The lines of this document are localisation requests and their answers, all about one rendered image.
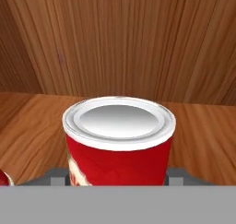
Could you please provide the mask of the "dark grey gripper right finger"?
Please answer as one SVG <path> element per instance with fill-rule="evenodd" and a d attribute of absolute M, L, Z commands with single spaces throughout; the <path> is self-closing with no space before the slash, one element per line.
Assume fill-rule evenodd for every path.
<path fill-rule="evenodd" d="M 165 185 L 169 186 L 206 186 L 210 183 L 192 176 L 184 168 L 168 168 L 166 170 Z"/>

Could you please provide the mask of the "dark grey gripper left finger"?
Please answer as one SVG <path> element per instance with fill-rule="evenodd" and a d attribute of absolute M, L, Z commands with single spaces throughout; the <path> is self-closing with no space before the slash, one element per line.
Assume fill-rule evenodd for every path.
<path fill-rule="evenodd" d="M 53 168 L 41 177 L 23 183 L 24 186 L 69 186 L 69 170 L 67 168 Z"/>

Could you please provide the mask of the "red food can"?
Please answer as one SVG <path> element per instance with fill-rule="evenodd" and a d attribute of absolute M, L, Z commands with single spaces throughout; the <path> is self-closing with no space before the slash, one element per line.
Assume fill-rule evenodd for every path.
<path fill-rule="evenodd" d="M 163 185 L 176 118 L 166 107 L 114 96 L 80 101 L 62 117 L 73 186 Z"/>
<path fill-rule="evenodd" d="M 0 186 L 13 186 L 14 182 L 10 176 L 4 171 L 0 170 Z"/>

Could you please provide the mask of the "wooden cabinet interior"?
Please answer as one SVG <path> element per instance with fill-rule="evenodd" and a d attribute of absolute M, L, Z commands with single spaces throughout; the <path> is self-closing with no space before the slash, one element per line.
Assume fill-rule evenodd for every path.
<path fill-rule="evenodd" d="M 64 110 L 153 100 L 176 116 L 169 163 L 236 185 L 236 0 L 0 0 L 0 169 L 64 167 Z"/>

